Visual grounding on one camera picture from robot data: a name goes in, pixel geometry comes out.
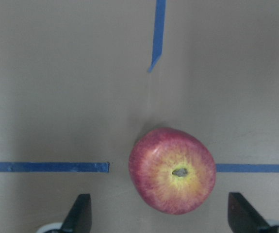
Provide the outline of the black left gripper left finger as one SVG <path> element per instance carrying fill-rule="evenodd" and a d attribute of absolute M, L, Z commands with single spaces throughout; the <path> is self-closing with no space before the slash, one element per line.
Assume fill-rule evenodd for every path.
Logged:
<path fill-rule="evenodd" d="M 89 233 L 92 228 L 91 195 L 80 194 L 62 223 L 62 233 Z"/>

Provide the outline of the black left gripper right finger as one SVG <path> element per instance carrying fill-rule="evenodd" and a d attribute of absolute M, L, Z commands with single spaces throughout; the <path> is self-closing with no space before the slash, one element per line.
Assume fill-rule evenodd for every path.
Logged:
<path fill-rule="evenodd" d="M 228 194 L 228 225 L 233 233 L 279 233 L 239 192 Z"/>

